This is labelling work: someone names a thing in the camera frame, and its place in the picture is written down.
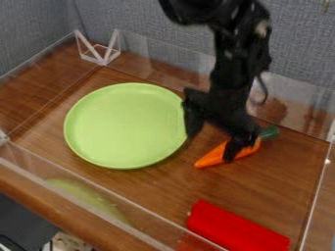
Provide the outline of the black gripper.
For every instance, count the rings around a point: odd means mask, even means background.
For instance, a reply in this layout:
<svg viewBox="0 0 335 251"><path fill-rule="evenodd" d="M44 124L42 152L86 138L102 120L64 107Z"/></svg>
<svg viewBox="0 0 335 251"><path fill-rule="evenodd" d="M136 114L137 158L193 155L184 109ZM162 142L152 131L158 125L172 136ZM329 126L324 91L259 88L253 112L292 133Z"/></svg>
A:
<svg viewBox="0 0 335 251"><path fill-rule="evenodd" d="M189 138L200 132L204 122L212 123L232 138L226 143L222 160L229 163L244 147L252 146L260 135L260 126L247 114L245 101L249 87L222 88L213 85L208 92L182 90L185 133Z"/></svg>

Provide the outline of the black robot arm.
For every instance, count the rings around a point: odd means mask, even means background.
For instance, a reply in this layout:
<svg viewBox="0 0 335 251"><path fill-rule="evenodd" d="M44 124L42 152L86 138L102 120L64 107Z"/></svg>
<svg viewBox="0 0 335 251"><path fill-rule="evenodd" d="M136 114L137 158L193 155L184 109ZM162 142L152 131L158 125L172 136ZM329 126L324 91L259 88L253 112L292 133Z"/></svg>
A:
<svg viewBox="0 0 335 251"><path fill-rule="evenodd" d="M257 0L158 0L178 25L205 25L214 34L214 68L206 92L186 88L181 103L185 132L194 136L206 122L231 135L221 158L251 147L261 128L245 111L251 85L269 68L271 16Z"/></svg>

